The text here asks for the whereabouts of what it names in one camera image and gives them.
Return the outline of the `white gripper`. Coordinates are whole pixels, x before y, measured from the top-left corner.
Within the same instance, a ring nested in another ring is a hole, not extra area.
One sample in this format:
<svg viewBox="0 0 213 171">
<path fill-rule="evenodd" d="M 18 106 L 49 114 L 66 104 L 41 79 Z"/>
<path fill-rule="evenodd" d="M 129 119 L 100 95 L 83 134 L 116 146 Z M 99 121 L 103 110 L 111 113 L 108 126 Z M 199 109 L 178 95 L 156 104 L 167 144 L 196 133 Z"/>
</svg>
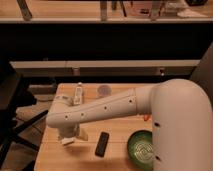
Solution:
<svg viewBox="0 0 213 171">
<path fill-rule="evenodd" d="M 80 131 L 80 126 L 78 124 L 69 126 L 69 127 L 61 127 L 58 129 L 59 132 L 59 137 L 61 139 L 64 138 L 73 138 L 77 137 L 81 140 L 87 140 L 88 139 L 88 134 L 86 133 L 85 130 L 81 129 Z"/>
</svg>

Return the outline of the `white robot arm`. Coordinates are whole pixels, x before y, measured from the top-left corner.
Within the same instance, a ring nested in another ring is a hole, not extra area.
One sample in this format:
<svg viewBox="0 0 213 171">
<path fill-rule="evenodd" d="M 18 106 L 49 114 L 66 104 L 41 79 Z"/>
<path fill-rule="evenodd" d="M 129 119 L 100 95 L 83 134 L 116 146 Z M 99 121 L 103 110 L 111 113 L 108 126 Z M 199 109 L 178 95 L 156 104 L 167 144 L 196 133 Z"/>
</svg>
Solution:
<svg viewBox="0 0 213 171">
<path fill-rule="evenodd" d="M 69 137 L 76 124 L 137 114 L 152 116 L 153 171 L 213 171 L 213 108 L 190 80 L 143 85 L 78 106 L 58 95 L 46 123 Z"/>
</svg>

